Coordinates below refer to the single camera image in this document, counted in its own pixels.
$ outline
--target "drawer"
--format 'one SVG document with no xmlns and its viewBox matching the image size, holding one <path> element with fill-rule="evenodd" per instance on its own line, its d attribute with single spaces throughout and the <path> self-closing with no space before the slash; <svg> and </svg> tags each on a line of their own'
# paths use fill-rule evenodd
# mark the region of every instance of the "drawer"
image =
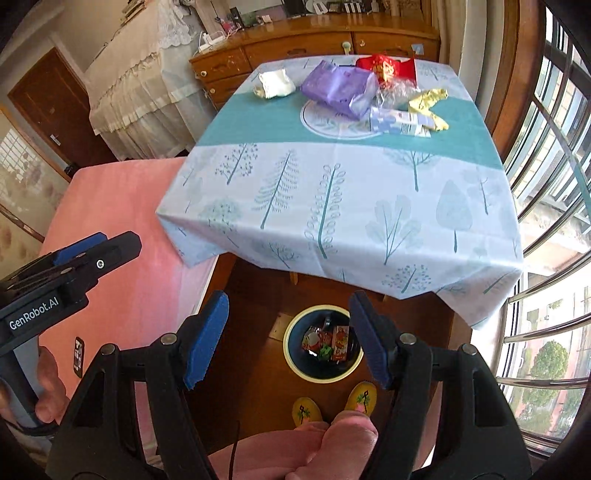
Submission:
<svg viewBox="0 0 591 480">
<path fill-rule="evenodd" d="M 411 58 L 415 45 L 423 46 L 423 54 L 415 53 L 415 58 L 437 61 L 439 57 L 436 40 L 388 33 L 354 33 L 353 39 L 355 52 L 358 54 L 384 53 L 392 57 Z"/>
<path fill-rule="evenodd" d="M 208 85 L 214 80 L 234 77 L 252 71 L 244 52 L 239 48 L 221 51 L 217 55 L 203 59 L 199 58 L 199 56 L 193 57 L 190 61 L 197 77 Z"/>
<path fill-rule="evenodd" d="M 343 42 L 351 42 L 348 32 L 315 33 L 276 38 L 244 47 L 252 68 L 266 61 L 311 57 L 313 55 L 341 55 Z"/>
<path fill-rule="evenodd" d="M 225 103 L 236 91 L 236 89 L 248 78 L 250 74 L 245 73 L 243 75 L 236 75 L 228 79 L 216 80 L 215 82 L 209 82 L 205 87 L 209 98 L 216 105 Z"/>
</svg>

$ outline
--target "yellow slipper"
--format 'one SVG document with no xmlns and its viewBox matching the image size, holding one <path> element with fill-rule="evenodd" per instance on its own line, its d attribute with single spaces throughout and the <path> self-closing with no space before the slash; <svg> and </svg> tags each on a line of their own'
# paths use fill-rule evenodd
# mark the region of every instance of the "yellow slipper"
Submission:
<svg viewBox="0 0 591 480">
<path fill-rule="evenodd" d="M 373 383 L 358 383 L 349 395 L 345 410 L 360 411 L 369 417 L 374 411 L 377 399 L 378 391 Z"/>
<path fill-rule="evenodd" d="M 291 418 L 294 419 L 296 427 L 310 421 L 322 421 L 322 413 L 318 405 L 308 397 L 300 397 L 294 402 L 291 409 Z"/>
</svg>

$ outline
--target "wooden door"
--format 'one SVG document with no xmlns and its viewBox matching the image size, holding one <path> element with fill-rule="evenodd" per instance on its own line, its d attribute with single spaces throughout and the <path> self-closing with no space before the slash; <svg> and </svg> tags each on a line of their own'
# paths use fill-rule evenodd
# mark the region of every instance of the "wooden door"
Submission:
<svg viewBox="0 0 591 480">
<path fill-rule="evenodd" d="M 90 125 L 86 91 L 55 48 L 25 74 L 8 97 L 66 162 L 89 167 L 116 161 Z"/>
</svg>

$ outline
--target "purple plastic bag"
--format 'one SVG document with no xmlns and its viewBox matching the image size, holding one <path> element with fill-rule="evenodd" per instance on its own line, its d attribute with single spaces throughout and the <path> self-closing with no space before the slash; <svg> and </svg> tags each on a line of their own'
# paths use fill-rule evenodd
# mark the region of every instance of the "purple plastic bag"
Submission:
<svg viewBox="0 0 591 480">
<path fill-rule="evenodd" d="M 367 113 L 378 88 L 374 72 L 325 60 L 301 84 L 301 92 L 308 98 L 356 120 Z"/>
</svg>

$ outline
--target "tree pattern tablecloth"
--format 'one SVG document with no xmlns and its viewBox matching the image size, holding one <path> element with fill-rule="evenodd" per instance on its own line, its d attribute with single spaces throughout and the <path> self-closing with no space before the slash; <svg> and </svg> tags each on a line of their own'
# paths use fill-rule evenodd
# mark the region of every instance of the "tree pattern tablecloth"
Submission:
<svg viewBox="0 0 591 480">
<path fill-rule="evenodd" d="M 509 185 L 491 136 L 447 65 L 431 138 L 376 134 L 299 91 L 263 100 L 261 71 L 296 85 L 324 58 L 259 66 L 191 151 L 157 214 L 188 265 L 231 251 L 260 267 L 332 278 L 398 299 L 433 291 L 468 324 L 494 313 L 522 272 Z"/>
</svg>

